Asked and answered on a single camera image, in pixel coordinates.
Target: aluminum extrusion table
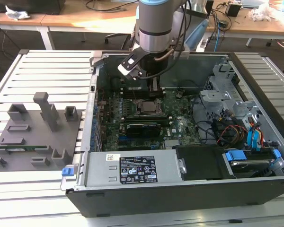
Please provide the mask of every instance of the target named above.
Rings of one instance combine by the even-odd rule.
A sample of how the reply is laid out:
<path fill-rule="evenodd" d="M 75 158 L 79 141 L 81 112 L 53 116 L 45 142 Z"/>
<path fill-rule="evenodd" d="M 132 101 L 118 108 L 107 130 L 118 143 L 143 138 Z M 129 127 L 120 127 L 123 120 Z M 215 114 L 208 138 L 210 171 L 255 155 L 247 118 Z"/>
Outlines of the aluminum extrusion table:
<path fill-rule="evenodd" d="M 90 51 L 19 54 L 0 83 L 0 134 L 9 119 L 7 110 L 11 103 L 24 103 L 28 110 L 39 108 L 32 100 L 36 91 L 48 92 L 49 102 L 57 109 L 64 109 L 71 103 L 84 111 L 89 90 L 89 56 Z M 239 58 L 284 118 L 284 75 L 268 58 L 258 54 L 240 53 Z M 241 86 L 248 97 L 248 91 L 243 84 Z M 78 162 L 81 137 L 82 131 L 79 131 L 73 163 Z M 60 190 L 60 181 L 60 171 L 0 172 L 0 227 L 284 227 L 284 195 L 257 206 L 85 218 Z M 243 223 L 230 224 L 231 219 Z"/>

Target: electronic device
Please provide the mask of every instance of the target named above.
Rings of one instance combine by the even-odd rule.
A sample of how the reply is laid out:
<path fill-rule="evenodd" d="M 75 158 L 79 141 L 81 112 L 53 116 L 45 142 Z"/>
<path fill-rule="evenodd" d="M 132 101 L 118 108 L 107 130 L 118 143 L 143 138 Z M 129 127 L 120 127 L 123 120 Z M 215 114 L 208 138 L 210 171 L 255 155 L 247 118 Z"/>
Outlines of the electronic device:
<path fill-rule="evenodd" d="M 242 4 L 229 3 L 227 5 L 225 13 L 229 17 L 236 17 L 238 15 L 239 10 L 241 9 L 241 7 L 242 7 Z"/>
<path fill-rule="evenodd" d="M 8 6 L 15 11 L 58 15 L 64 3 L 65 0 L 0 0 L 0 13 L 6 12 L 5 6 Z"/>
<path fill-rule="evenodd" d="M 241 0 L 244 8 L 259 8 L 263 3 L 268 3 L 267 0 Z"/>
<path fill-rule="evenodd" d="M 80 162 L 61 184 L 83 216 L 257 205 L 284 193 L 284 120 L 249 72 L 261 56 L 191 52 L 149 90 L 117 70 L 129 54 L 91 54 Z"/>

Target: white paper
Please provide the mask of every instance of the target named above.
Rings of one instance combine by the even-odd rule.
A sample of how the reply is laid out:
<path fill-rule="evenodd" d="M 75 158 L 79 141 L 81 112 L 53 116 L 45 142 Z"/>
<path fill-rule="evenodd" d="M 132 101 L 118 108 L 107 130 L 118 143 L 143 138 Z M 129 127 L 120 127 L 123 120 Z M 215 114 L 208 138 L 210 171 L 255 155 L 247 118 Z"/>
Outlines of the white paper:
<path fill-rule="evenodd" d="M 22 11 L 22 12 L 17 12 L 17 11 L 13 11 L 11 9 L 9 9 L 7 6 L 5 6 L 6 8 L 6 15 L 13 20 L 19 20 L 19 19 L 26 19 L 26 18 L 30 18 L 30 16 L 28 15 L 27 12 Z"/>

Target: robotic arm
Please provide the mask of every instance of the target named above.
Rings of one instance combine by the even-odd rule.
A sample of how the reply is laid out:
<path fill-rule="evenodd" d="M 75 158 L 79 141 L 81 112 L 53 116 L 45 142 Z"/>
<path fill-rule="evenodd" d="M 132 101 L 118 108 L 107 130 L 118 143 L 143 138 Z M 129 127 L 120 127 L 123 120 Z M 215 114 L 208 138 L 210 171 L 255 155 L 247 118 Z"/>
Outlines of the robotic arm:
<path fill-rule="evenodd" d="M 206 0 L 188 1 L 139 1 L 136 42 L 140 47 L 134 49 L 119 65 L 118 69 L 123 75 L 134 79 L 157 78 L 177 63 L 185 48 L 184 43 L 192 48 L 201 40 L 208 24 Z M 171 54 L 175 55 L 175 60 L 168 66 Z"/>

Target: black box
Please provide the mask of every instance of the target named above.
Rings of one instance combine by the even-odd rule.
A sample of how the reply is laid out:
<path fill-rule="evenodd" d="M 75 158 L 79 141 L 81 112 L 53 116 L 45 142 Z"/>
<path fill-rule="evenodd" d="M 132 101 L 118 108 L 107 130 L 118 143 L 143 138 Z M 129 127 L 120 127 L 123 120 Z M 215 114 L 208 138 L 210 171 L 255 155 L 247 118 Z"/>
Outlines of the black box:
<path fill-rule="evenodd" d="M 229 17 L 236 17 L 239 13 L 239 10 L 241 9 L 242 5 L 241 4 L 232 4 L 229 3 L 227 8 L 226 8 L 226 15 Z"/>
<path fill-rule="evenodd" d="M 7 5 L 15 11 L 58 15 L 64 3 L 65 0 L 0 0 L 0 13 L 6 12 L 5 5 Z"/>

